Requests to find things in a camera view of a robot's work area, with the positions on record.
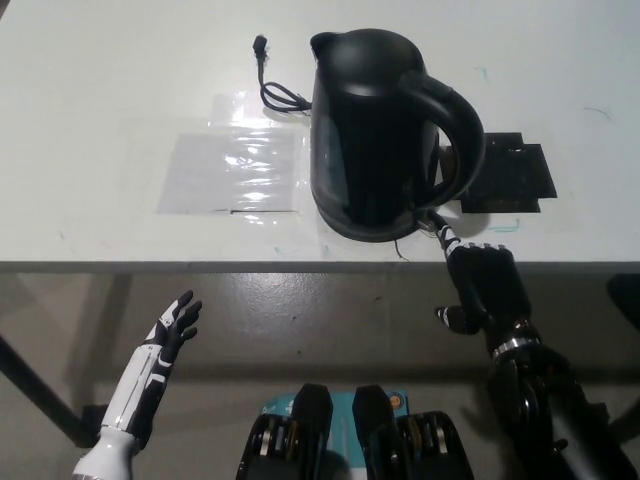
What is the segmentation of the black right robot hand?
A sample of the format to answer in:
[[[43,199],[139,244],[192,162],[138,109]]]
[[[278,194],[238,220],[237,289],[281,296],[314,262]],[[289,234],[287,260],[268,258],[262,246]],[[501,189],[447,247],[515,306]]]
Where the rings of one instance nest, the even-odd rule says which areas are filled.
[[[433,210],[426,214],[444,252],[447,270],[459,303],[435,309],[437,318],[452,332],[483,332],[492,358],[539,344],[531,323],[531,303],[514,256],[503,245],[462,241],[451,225]]]

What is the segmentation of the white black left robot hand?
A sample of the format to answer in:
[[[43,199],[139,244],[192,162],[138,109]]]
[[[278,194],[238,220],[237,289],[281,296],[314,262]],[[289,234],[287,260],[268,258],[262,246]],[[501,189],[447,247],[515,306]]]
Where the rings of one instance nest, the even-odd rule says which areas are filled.
[[[191,290],[173,301],[134,350],[112,395],[101,425],[131,435],[140,450],[151,436],[178,353],[197,334],[201,308]]]

